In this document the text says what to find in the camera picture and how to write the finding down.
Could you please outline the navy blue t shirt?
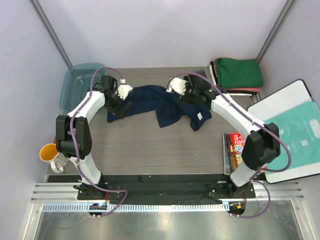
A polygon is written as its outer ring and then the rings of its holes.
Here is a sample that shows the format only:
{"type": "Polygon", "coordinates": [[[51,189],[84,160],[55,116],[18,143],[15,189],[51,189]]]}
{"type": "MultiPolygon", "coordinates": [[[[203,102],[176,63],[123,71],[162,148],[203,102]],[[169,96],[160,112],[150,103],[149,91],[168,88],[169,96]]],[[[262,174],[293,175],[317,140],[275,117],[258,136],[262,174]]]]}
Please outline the navy blue t shirt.
{"type": "Polygon", "coordinates": [[[198,131],[207,120],[212,118],[211,111],[205,105],[183,103],[179,98],[179,94],[168,93],[163,86],[135,87],[125,99],[124,104],[131,102],[132,105],[124,116],[154,111],[160,128],[173,125],[182,116],[187,116],[190,118],[190,127],[194,131],[198,131]]]}

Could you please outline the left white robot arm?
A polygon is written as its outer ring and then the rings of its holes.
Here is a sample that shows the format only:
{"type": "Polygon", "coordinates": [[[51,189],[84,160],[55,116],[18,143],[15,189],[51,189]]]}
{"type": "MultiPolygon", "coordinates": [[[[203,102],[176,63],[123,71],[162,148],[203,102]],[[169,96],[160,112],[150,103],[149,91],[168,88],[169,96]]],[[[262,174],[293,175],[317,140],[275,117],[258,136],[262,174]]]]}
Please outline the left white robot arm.
{"type": "Polygon", "coordinates": [[[79,194],[90,194],[97,200],[108,193],[127,196],[127,190],[107,188],[92,156],[90,122],[103,107],[119,118],[123,117],[132,105],[125,101],[132,91],[133,87],[125,79],[117,83],[114,77],[103,75],[100,82],[91,84],[84,99],[71,112],[56,118],[56,149],[80,174],[80,185],[75,187],[79,194]]]}

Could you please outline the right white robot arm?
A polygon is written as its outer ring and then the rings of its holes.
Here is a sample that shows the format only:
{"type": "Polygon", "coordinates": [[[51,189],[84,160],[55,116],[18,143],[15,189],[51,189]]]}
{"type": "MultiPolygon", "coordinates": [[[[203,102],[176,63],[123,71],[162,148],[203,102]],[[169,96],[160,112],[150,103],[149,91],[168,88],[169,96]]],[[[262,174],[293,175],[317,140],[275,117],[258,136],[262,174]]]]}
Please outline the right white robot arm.
{"type": "Polygon", "coordinates": [[[183,103],[204,105],[222,116],[244,138],[242,162],[227,177],[225,190],[233,198],[242,194],[254,177],[281,153],[279,128],[275,123],[266,124],[236,103],[221,88],[206,77],[195,73],[194,78],[177,75],[167,84],[169,93],[175,92],[183,103]]]}

